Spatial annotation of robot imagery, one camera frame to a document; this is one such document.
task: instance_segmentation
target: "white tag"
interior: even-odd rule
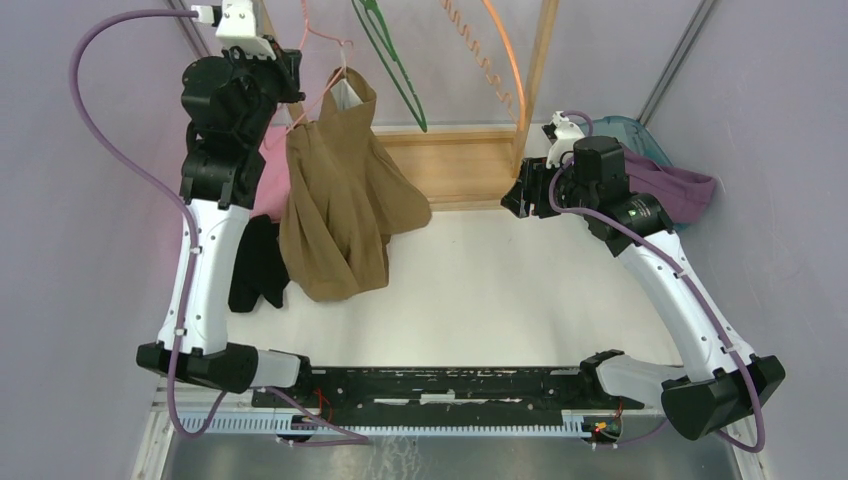
[[[333,94],[333,99],[336,101],[339,110],[347,110],[357,105],[362,105],[362,99],[350,86],[347,79],[341,79],[330,88],[330,93]]]

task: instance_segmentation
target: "wooden rack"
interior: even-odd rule
[[[276,37],[261,0],[260,5],[265,32]],[[377,133],[406,178],[430,200],[433,210],[496,208],[515,182],[524,157],[558,7],[559,0],[542,0],[524,85],[528,119],[524,128]],[[292,118],[299,117],[303,111],[300,105],[290,106],[289,110]]]

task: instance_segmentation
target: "robotic arm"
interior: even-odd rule
[[[559,131],[561,125],[549,128]],[[676,271],[657,252],[600,219],[584,215],[591,233],[607,245],[648,294],[677,345],[683,366],[654,365],[611,350],[582,362],[581,370],[592,379],[598,393],[661,408],[675,429],[690,440],[750,415],[751,399],[729,350],[743,359],[761,404],[785,378],[782,365],[774,356],[758,357],[719,312],[687,262],[672,222],[657,199],[630,192],[624,150],[618,141],[602,136],[576,141],[570,137],[557,135],[547,159],[524,159],[518,181],[501,205],[519,218],[547,218],[559,215],[557,210],[575,207],[593,210],[629,228],[683,268]],[[565,142],[569,143],[567,147],[562,145]],[[549,169],[551,162],[558,165],[568,150],[573,150],[573,163],[561,173]],[[556,208],[550,204],[551,196]],[[731,349],[720,340],[717,327],[687,279],[715,313]]]
[[[227,392],[295,383],[301,357],[227,342],[224,313],[236,252],[247,225],[265,161],[259,145],[280,103],[299,102],[301,52],[283,50],[257,33],[251,0],[225,1],[221,7],[192,7],[196,21],[217,26],[223,56],[205,57],[183,74],[182,105],[191,117],[188,155],[182,167],[180,196],[198,227],[192,249],[188,223],[177,281],[157,341],[141,345],[136,363],[165,375],[175,335],[183,337],[177,379]],[[182,298],[184,273],[196,255],[188,299]],[[180,302],[185,323],[177,329]]]

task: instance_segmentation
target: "pink clothes hanger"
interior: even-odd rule
[[[282,136],[280,136],[279,138],[274,140],[270,146],[268,145],[267,136],[266,136],[265,139],[262,140],[262,143],[263,143],[263,145],[265,146],[266,149],[272,149],[272,148],[276,147],[277,145],[279,145],[280,141],[282,141],[283,138],[286,135],[288,135],[289,132],[291,132],[292,129],[294,129],[295,126],[297,126],[297,124],[299,124],[304,118],[306,118],[306,115],[309,112],[311,112],[312,109],[314,109],[318,105],[318,102],[320,102],[324,98],[324,95],[326,95],[327,92],[330,91],[330,88],[333,86],[333,84],[335,84],[336,81],[338,81],[338,79],[345,73],[345,71],[347,70],[347,60],[348,60],[347,55],[345,54],[345,44],[350,45],[350,57],[353,58],[353,42],[351,40],[341,39],[341,38],[338,38],[338,37],[334,37],[332,35],[327,35],[325,33],[321,33],[319,31],[313,29],[312,25],[309,22],[309,9],[306,5],[306,0],[300,0],[300,7],[301,7],[301,10],[303,10],[303,26],[304,26],[304,29],[303,29],[303,36],[300,39],[300,45],[298,45],[298,49],[303,50],[303,46],[306,44],[306,38],[309,36],[310,33],[315,35],[315,36],[325,38],[327,40],[332,40],[332,41],[339,44],[339,49],[341,50],[341,57],[342,57],[342,68],[340,68],[339,71],[336,72],[336,74],[333,76],[332,79],[330,79],[329,82],[327,82],[327,87],[324,88],[324,91],[321,92],[321,95],[319,95],[318,98],[314,102],[312,102],[312,104],[306,110],[304,110],[303,113],[301,113],[299,117],[297,117],[297,119],[293,120],[291,125],[286,127],[286,131]]]

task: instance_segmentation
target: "wall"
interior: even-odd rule
[[[650,125],[673,162],[721,180],[683,237],[728,319],[786,367],[765,408],[778,479],[845,478],[846,13],[721,2]]]
[[[456,32],[441,0],[383,0],[381,10],[404,66],[431,123],[506,123],[506,108],[486,83],[483,70]],[[482,55],[492,60],[503,91],[515,95],[509,60],[479,0],[453,0]],[[522,75],[530,65],[540,0],[492,0],[510,35]],[[553,110],[578,108],[594,116],[635,117],[686,28],[697,0],[579,0],[560,2],[537,120]],[[297,0],[266,1],[281,45],[295,48],[303,33]],[[364,73],[379,95],[376,124],[414,124],[385,72],[350,1],[308,0],[313,28],[353,40],[349,64]],[[210,27],[202,29],[213,51],[220,44]],[[323,90],[340,58],[336,44],[310,37],[304,47],[301,78],[307,98]],[[517,102],[514,110],[518,112]]]
[[[157,377],[135,366],[175,272],[179,215],[95,142],[67,69],[101,19],[158,0],[12,2],[0,17],[0,478],[129,475]],[[192,57],[173,20],[124,24],[83,59],[106,135],[178,185]]]

